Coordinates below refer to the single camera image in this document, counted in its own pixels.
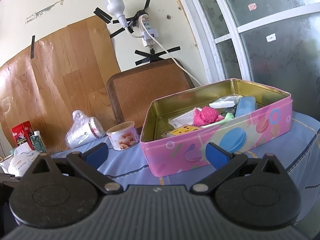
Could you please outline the wood pattern wall sheet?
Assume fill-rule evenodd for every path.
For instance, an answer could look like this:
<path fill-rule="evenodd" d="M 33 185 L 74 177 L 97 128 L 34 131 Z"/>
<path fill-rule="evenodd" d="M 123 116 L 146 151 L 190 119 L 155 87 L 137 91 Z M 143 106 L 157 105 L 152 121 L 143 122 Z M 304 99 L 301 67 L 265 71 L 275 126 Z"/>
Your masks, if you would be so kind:
<path fill-rule="evenodd" d="M 65 150 L 74 110 L 112 127 L 106 83 L 119 71 L 107 25 L 97 16 L 22 50 L 1 66 L 1 127 L 9 147 L 16 146 L 11 129 L 29 121 L 49 152 Z"/>

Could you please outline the small yellow card pack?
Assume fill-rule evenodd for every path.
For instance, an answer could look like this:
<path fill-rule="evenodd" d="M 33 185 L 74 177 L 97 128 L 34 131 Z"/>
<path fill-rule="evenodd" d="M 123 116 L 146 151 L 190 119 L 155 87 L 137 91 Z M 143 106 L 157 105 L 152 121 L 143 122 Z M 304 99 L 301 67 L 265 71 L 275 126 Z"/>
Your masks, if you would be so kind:
<path fill-rule="evenodd" d="M 197 131 L 199 129 L 201 129 L 201 127 L 196 127 L 196 126 L 192 126 L 192 125 L 183 125 L 175 130 L 170 131 L 169 134 L 172 136 L 178 136 L 178 135 L 182 135 L 185 133 Z"/>

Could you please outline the green drink carton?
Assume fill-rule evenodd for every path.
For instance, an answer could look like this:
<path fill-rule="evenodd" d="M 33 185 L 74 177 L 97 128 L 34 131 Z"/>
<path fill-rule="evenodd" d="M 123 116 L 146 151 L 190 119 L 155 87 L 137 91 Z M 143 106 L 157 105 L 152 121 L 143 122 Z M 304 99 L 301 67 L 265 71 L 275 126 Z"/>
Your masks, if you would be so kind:
<path fill-rule="evenodd" d="M 32 135 L 30 137 L 31 142 L 33 144 L 33 147 L 35 148 L 35 150 L 39 153 L 47 153 L 47 150 L 45 148 L 44 142 L 41 138 L 40 132 L 39 131 L 35 131 L 34 135 Z"/>

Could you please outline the brown woven chair back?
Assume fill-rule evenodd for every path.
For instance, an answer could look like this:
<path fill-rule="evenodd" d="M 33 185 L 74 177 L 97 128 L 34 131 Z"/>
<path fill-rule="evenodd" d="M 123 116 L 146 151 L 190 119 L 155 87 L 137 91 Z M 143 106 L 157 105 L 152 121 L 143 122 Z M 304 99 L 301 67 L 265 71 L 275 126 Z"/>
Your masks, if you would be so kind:
<path fill-rule="evenodd" d="M 116 122 L 134 121 L 138 129 L 153 100 L 194 87 L 191 78 L 172 59 L 114 74 L 106 84 Z"/>

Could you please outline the white blue tissue packet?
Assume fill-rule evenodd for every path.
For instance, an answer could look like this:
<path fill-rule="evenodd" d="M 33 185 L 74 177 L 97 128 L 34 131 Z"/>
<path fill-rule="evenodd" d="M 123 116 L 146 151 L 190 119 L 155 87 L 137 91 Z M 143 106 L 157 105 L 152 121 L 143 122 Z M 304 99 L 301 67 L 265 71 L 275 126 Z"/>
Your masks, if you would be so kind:
<path fill-rule="evenodd" d="M 214 109 L 234 107 L 238 103 L 240 98 L 242 98 L 241 95 L 224 96 L 210 103 L 209 107 Z"/>

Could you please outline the white power strip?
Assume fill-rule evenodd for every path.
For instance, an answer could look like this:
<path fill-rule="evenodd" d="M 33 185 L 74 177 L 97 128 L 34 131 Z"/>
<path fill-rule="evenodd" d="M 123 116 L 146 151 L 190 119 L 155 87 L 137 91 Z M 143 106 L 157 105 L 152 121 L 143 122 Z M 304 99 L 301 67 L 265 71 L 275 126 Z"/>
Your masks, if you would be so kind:
<path fill-rule="evenodd" d="M 158 33 L 157 33 L 156 29 L 151 28 L 148 14 L 143 14 L 143 15 L 139 16 L 138 27 L 139 27 L 140 33 L 142 35 L 143 46 L 152 48 L 156 43 L 150 37 L 150 35 L 153 38 L 157 38 Z"/>

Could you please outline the cotton swab pack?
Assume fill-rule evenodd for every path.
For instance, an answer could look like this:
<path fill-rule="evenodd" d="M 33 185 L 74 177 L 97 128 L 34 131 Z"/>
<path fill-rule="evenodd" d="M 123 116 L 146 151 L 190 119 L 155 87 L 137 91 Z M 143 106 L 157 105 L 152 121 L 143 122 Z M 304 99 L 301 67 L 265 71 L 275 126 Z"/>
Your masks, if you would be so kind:
<path fill-rule="evenodd" d="M 168 138 L 168 137 L 172 137 L 173 135 L 170 132 L 164 132 L 161 137 L 162 138 Z"/>

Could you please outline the black tape cross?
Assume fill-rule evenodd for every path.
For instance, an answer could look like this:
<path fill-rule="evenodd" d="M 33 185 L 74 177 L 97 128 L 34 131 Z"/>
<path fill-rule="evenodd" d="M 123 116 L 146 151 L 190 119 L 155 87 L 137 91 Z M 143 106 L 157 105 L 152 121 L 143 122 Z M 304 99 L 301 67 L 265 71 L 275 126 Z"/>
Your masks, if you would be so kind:
<path fill-rule="evenodd" d="M 161 60 L 163 60 L 163 58 L 161 58 L 161 56 L 165 55 L 166 52 L 160 51 L 158 53 L 155 53 L 154 49 L 151 48 L 149 50 L 149 53 L 144 52 L 144 51 L 140 51 L 140 50 L 135 50 L 135 54 L 137 54 L 139 56 L 143 56 L 142 59 L 135 62 L 135 65 L 138 66 L 138 65 L 141 65 L 144 63 L 152 63 L 152 62 L 161 61 Z"/>

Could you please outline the white packaged pad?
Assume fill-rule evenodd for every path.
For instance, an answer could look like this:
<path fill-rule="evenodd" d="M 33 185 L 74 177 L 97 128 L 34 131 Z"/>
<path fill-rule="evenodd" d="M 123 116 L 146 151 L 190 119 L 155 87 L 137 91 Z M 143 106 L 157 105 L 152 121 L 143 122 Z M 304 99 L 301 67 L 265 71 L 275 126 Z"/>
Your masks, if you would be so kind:
<path fill-rule="evenodd" d="M 193 116 L 194 116 L 194 110 L 191 110 L 177 117 L 168 119 L 168 124 L 172 126 L 174 129 L 177 129 L 184 125 L 192 125 Z"/>

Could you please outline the red snack bag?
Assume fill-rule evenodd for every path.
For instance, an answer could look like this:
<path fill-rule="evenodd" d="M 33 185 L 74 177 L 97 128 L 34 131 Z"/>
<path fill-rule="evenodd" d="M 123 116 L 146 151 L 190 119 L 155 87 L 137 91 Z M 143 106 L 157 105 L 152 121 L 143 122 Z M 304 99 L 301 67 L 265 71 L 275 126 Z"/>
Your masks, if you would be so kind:
<path fill-rule="evenodd" d="M 11 128 L 11 133 L 17 146 L 27 143 L 32 150 L 34 149 L 30 139 L 34 135 L 34 130 L 30 121 L 25 121 Z"/>

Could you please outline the blue plastic case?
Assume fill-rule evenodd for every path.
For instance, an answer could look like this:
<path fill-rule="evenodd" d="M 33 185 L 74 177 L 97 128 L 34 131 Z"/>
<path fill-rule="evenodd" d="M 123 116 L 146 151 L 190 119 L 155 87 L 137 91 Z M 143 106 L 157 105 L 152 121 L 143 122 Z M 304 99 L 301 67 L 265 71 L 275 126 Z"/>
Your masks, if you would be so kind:
<path fill-rule="evenodd" d="M 252 113 L 257 109 L 256 99 L 253 96 L 244 96 L 238 100 L 235 118 Z"/>

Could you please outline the white peanut can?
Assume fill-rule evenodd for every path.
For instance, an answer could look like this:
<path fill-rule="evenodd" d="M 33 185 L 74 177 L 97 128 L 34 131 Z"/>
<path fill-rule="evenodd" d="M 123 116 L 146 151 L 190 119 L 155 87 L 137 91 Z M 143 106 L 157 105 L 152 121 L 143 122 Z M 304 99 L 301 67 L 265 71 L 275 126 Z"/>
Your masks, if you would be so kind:
<path fill-rule="evenodd" d="M 134 121 L 127 121 L 113 126 L 107 130 L 106 134 L 113 149 L 116 151 L 126 150 L 139 143 L 139 135 Z"/>

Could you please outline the white light bulb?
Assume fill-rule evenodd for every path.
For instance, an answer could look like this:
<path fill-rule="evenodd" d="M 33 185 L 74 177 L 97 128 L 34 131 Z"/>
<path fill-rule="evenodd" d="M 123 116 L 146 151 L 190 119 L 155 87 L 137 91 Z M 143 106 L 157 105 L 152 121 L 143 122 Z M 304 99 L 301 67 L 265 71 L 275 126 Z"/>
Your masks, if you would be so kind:
<path fill-rule="evenodd" d="M 117 18 L 124 29 L 128 27 L 128 23 L 124 15 L 125 4 L 123 0 L 105 0 L 105 7 L 109 14 Z"/>

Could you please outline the green cloth glove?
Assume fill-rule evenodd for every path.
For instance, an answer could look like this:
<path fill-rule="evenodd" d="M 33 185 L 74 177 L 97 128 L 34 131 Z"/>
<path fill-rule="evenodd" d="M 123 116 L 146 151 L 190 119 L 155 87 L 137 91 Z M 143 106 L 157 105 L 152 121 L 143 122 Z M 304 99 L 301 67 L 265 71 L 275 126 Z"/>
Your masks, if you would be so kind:
<path fill-rule="evenodd" d="M 217 117 L 217 123 L 223 124 L 229 120 L 234 119 L 234 115 L 232 113 L 226 113 L 225 116 L 218 115 Z"/>

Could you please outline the window frame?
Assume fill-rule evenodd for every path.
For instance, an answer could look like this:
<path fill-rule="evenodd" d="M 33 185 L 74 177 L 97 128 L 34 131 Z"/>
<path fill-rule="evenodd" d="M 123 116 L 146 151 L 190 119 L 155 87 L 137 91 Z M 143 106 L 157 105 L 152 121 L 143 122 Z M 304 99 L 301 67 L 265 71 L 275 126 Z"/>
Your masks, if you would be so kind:
<path fill-rule="evenodd" d="M 241 35 L 292 18 L 319 15 L 319 0 L 180 0 L 200 49 L 208 82 L 253 72 Z"/>

